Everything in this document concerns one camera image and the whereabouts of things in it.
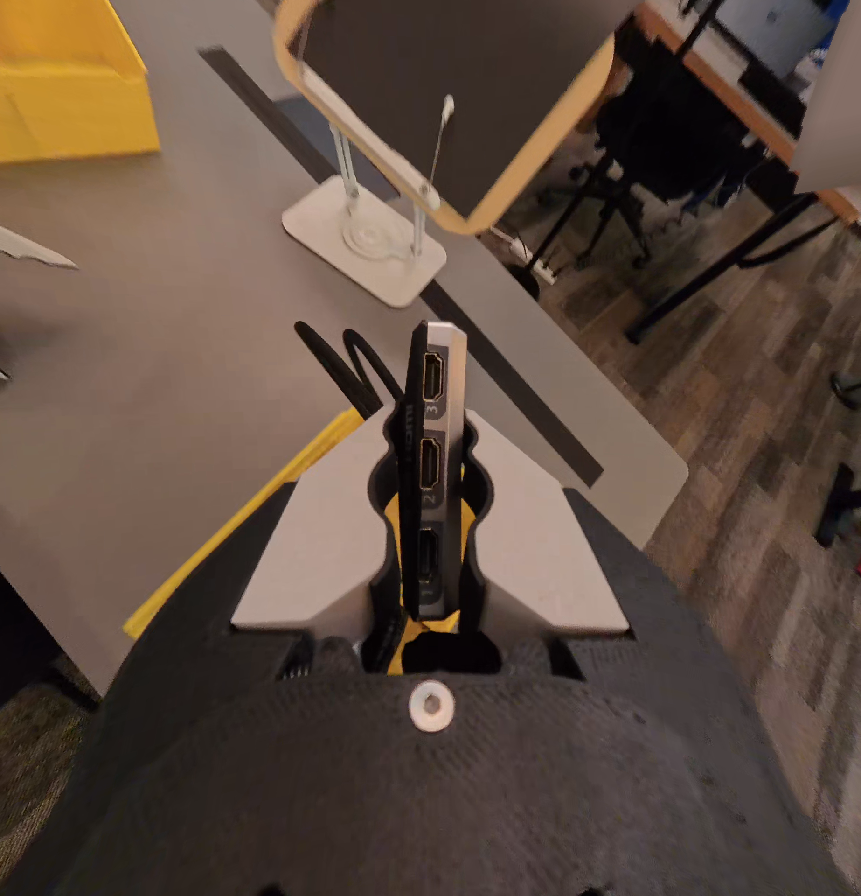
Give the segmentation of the wood-edged work desk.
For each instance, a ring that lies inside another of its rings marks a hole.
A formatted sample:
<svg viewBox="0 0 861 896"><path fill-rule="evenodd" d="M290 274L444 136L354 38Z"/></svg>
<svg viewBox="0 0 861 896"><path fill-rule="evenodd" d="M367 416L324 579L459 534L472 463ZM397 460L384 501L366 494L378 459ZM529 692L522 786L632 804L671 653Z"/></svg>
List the wood-edged work desk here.
<svg viewBox="0 0 861 896"><path fill-rule="evenodd" d="M797 138L787 131L770 111L762 106L739 83L743 65L741 56L730 42L718 34L711 24L722 2L711 2L701 14L692 12L693 2L685 9L679 2L642 2L634 16L637 26L649 39L660 40L673 52L726 109L760 140L773 158L792 171L792 156ZM769 252L756 254L770 239L790 226L804 212L817 204L829 212L828 221L788 240ZM819 190L815 193L788 194L783 207L751 231L736 246L724 253L702 272L693 276L671 296L646 310L625 330L626 340L639 346L650 331L673 312L684 306L700 291L734 268L751 270L779 261L810 243L825 230L839 223L852 230L861 241L861 187Z"/></svg>

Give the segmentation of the black office chair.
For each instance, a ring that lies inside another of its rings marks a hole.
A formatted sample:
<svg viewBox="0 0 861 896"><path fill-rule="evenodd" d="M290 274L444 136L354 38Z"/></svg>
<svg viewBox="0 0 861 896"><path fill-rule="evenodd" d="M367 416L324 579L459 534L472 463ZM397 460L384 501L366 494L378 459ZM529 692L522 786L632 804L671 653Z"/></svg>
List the black office chair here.
<svg viewBox="0 0 861 896"><path fill-rule="evenodd" d="M602 203L600 221L586 249L576 256L580 270L591 259L616 213L639 249L637 269L651 260L651 241L659 230L644 227L644 205L633 192L641 187L661 203L683 200L680 218L696 214L714 195L723 208L764 163L765 144L750 139L749 129L660 40L649 40L634 20L616 36L616 61L630 78L624 90L608 98L594 118L595 147L604 155L593 165L571 169L578 186L548 187L540 204L571 196L568 206L541 244L542 254L567 225L581 202Z"/></svg>

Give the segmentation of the wood-edged table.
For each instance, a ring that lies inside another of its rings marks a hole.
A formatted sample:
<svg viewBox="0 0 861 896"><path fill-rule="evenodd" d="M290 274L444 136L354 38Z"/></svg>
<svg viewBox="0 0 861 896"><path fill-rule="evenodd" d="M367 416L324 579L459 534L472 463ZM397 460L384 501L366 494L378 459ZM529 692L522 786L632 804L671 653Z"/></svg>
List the wood-edged table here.
<svg viewBox="0 0 861 896"><path fill-rule="evenodd" d="M288 81L417 210L488 230L604 92L629 1L286 1Z"/></svg>

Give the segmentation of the grey partition panel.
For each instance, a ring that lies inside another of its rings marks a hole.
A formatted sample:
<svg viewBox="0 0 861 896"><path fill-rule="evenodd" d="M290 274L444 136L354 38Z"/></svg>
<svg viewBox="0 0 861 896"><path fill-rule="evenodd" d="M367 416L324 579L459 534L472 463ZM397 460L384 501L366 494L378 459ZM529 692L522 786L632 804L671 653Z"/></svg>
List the grey partition panel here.
<svg viewBox="0 0 861 896"><path fill-rule="evenodd" d="M861 1L850 2L840 18L791 169L798 194L861 186Z"/></svg>

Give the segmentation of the yellow plastic bin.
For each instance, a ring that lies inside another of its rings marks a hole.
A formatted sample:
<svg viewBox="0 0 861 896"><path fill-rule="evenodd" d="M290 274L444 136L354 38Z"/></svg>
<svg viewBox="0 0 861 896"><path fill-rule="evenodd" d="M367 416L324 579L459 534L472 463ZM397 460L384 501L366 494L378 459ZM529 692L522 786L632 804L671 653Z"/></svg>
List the yellow plastic bin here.
<svg viewBox="0 0 861 896"><path fill-rule="evenodd" d="M313 440L299 454L272 476L253 497L248 499L228 521L223 523L218 531L210 536L134 611L123 624L123 631L134 641L139 639L175 592L245 522L276 494L283 491L288 485L295 485L310 469L322 464L326 456L336 452L339 444L352 439L353 432L357 431L361 425L362 418L356 409L347 409L337 415L322 431L314 436ZM382 671L392 668L394 675L398 675L401 672L401 662L398 657L402 652L403 644L407 644L423 632L453 633L457 631L459 615L456 612L441 619L425 619L414 622L408 620L407 614L402 614L401 622L402 624L399 627L394 628L395 631L399 631L399 634L393 634L394 647L388 654L389 658L381 659Z"/></svg>
<svg viewBox="0 0 861 896"><path fill-rule="evenodd" d="M0 165L158 151L146 67L110 2L0 1Z"/></svg>

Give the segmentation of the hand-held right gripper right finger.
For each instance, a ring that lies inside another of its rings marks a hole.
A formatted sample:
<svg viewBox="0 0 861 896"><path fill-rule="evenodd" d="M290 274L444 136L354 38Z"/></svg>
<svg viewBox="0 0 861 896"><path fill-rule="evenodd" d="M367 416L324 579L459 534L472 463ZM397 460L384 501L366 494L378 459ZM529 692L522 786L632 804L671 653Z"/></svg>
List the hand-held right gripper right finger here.
<svg viewBox="0 0 861 896"><path fill-rule="evenodd" d="M461 633L524 641L629 632L567 490L472 410L462 487L473 518L459 577Z"/></svg>

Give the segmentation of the white power strip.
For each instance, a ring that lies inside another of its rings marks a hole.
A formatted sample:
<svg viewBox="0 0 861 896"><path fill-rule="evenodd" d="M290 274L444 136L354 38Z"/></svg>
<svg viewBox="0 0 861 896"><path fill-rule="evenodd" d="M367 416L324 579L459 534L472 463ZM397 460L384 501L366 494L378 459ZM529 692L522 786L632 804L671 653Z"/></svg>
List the white power strip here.
<svg viewBox="0 0 861 896"><path fill-rule="evenodd" d="M541 283L547 286L554 286L558 281L558 275L552 269L548 262L537 259L534 251L528 246L526 240L517 231L504 230L500 226L493 226L489 229L489 233L507 249L508 258L503 261L507 270L515 275L523 275L526 273L527 265L532 263L530 273Z"/></svg>

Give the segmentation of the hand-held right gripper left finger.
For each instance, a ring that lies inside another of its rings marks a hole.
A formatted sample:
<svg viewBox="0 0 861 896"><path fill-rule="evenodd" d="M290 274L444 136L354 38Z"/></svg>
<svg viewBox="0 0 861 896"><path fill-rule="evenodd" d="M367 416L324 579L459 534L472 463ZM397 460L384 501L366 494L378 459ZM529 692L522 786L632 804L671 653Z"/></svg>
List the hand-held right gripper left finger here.
<svg viewBox="0 0 861 896"><path fill-rule="evenodd" d="M396 490L387 433L395 407L382 405L293 483L231 617L235 629L367 645L399 628L400 571L385 515Z"/></svg>

